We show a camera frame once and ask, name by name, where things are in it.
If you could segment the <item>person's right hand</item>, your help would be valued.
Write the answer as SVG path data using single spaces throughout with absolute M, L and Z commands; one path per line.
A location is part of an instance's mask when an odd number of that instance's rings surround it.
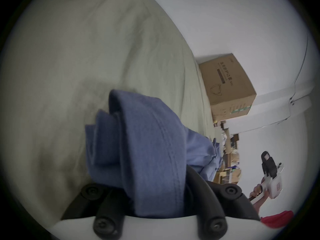
M 259 196 L 259 195 L 262 193 L 262 190 L 263 190 L 263 188 L 262 188 L 261 184 L 257 184 L 257 185 L 254 187 L 253 191 L 250 193 L 250 196 L 251 196 L 251 197 L 257 197 L 257 196 Z M 264 198 L 268 198 L 269 195 L 270 195 L 268 189 L 265 189 L 265 190 L 263 191 L 263 193 L 264 193 L 264 194 L 263 194 L 263 197 L 264 197 Z

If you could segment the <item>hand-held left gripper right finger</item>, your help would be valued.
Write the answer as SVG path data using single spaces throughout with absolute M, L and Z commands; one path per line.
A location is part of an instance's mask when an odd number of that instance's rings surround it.
M 228 230 L 226 217 L 261 221 L 238 185 L 205 181 L 192 167 L 187 166 L 186 187 L 192 196 L 190 209 L 197 216 L 199 237 L 223 237 Z

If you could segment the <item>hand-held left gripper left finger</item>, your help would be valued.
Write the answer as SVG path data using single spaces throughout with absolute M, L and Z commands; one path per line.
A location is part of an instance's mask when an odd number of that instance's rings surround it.
M 64 211 L 61 222 L 74 225 L 74 236 L 122 237 L 126 215 L 132 215 L 131 200 L 118 187 L 89 183 Z

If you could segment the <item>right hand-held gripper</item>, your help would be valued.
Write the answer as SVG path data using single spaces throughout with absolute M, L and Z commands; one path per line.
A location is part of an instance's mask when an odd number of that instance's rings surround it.
M 269 197 L 275 199 L 283 189 L 281 173 L 284 165 L 282 162 L 276 165 L 268 151 L 261 154 L 261 159 L 264 174 L 264 181 L 261 183 L 262 194 L 267 190 Z

